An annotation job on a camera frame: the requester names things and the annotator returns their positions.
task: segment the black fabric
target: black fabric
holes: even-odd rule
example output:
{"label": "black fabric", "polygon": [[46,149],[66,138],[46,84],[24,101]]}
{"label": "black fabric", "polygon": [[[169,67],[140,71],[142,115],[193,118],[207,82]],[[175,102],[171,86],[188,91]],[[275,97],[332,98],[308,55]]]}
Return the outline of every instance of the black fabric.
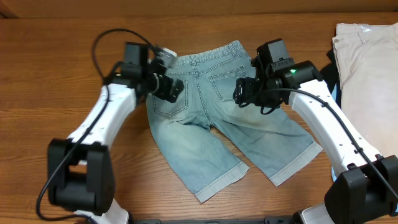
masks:
{"label": "black fabric", "polygon": [[337,64],[335,54],[333,53],[333,49],[329,50],[326,54],[330,59],[331,63],[321,69],[321,74],[323,76],[324,81],[328,85],[329,92],[332,93],[335,85],[336,88],[336,103],[339,107],[341,107],[341,90],[340,90],[340,76],[338,74]]}

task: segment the white fabric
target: white fabric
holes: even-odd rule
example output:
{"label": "white fabric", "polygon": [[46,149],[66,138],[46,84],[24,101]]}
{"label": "white fabric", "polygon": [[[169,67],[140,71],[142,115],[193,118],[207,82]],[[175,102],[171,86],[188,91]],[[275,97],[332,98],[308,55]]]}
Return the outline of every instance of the white fabric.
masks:
{"label": "white fabric", "polygon": [[398,156],[398,23],[362,25],[338,24],[333,38],[341,109],[384,157]]}

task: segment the clothing tag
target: clothing tag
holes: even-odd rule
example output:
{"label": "clothing tag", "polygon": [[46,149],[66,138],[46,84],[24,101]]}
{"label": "clothing tag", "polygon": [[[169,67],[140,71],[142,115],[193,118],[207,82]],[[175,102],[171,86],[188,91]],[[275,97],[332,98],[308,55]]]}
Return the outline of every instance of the clothing tag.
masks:
{"label": "clothing tag", "polygon": [[361,26],[362,32],[372,31],[372,27],[369,24],[359,24]]}

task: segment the denim pocket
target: denim pocket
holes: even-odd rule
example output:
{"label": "denim pocket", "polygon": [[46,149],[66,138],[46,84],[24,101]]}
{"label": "denim pocket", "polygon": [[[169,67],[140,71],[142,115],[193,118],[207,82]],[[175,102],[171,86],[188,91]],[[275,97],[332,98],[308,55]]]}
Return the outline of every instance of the denim pocket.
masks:
{"label": "denim pocket", "polygon": [[221,101],[234,101],[232,95],[235,91],[236,80],[238,78],[246,78],[247,76],[242,65],[235,70],[212,75],[209,77],[209,80]]}
{"label": "denim pocket", "polygon": [[170,103],[166,100],[161,100],[157,96],[152,95],[154,102],[154,112],[159,115],[173,117],[188,109],[188,80],[183,80],[184,90],[179,94],[175,103]]}

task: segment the denim shorts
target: denim shorts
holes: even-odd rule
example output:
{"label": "denim shorts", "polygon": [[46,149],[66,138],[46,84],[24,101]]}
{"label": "denim shorts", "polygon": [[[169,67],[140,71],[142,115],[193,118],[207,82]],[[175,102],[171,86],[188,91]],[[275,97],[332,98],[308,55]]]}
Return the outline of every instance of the denim shorts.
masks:
{"label": "denim shorts", "polygon": [[282,109],[269,115],[233,100],[236,79],[254,77],[250,56],[234,41],[179,57],[167,75],[184,82],[175,103],[150,95],[152,135],[174,172],[200,202],[238,181],[249,167],[214,135],[225,134],[276,186],[307,165],[322,148]]}

